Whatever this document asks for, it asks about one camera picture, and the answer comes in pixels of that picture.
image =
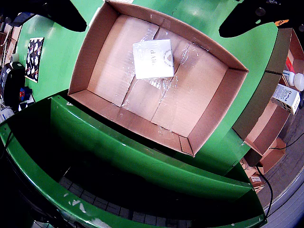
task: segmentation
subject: black patterned card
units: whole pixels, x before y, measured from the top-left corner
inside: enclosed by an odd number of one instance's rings
[[[28,55],[25,63],[25,77],[38,82],[39,63],[44,38],[31,38],[28,44]]]

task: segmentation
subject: box flap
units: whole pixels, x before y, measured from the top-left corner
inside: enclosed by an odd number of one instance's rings
[[[292,31],[292,28],[279,29],[266,71],[282,74],[288,55]]]
[[[173,18],[164,13],[157,12],[155,10],[137,6],[134,4],[109,1],[109,3],[120,13],[129,15],[136,18],[149,21],[164,29],[168,29],[177,35],[184,37],[185,39],[198,44],[200,47],[206,49],[208,52],[216,56],[230,68],[247,70],[247,68],[231,53],[224,49],[217,42],[195,29],[194,27],[181,22],[180,20]]]
[[[295,31],[292,29],[291,41],[290,41],[290,50],[294,58],[304,60],[304,52],[301,46],[301,43],[296,35]]]

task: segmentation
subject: red object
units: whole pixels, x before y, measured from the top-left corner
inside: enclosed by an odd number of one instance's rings
[[[294,72],[294,73],[295,73],[294,67],[293,67],[293,65],[291,64],[290,59],[289,59],[288,56],[287,56],[287,59],[286,59],[286,65],[287,65],[287,68],[288,68],[288,70],[289,70],[290,72]]]

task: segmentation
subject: white box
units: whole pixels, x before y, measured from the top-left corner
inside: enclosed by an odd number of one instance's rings
[[[136,79],[173,77],[173,55],[169,39],[133,44]]]
[[[300,103],[300,95],[298,91],[278,84],[271,101],[292,114],[295,114]]]

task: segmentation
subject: floor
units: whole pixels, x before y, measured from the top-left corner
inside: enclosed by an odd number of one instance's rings
[[[304,108],[298,109],[296,114],[290,115],[287,122],[292,122],[288,130],[283,129],[280,136],[286,145],[294,142],[304,132]],[[304,167],[304,135],[299,138],[290,147],[286,148],[285,155],[282,159],[268,172],[265,177],[274,192],[274,199],[278,197],[293,179],[297,176],[300,170]],[[265,186],[258,194],[263,207],[270,202],[270,190]]]

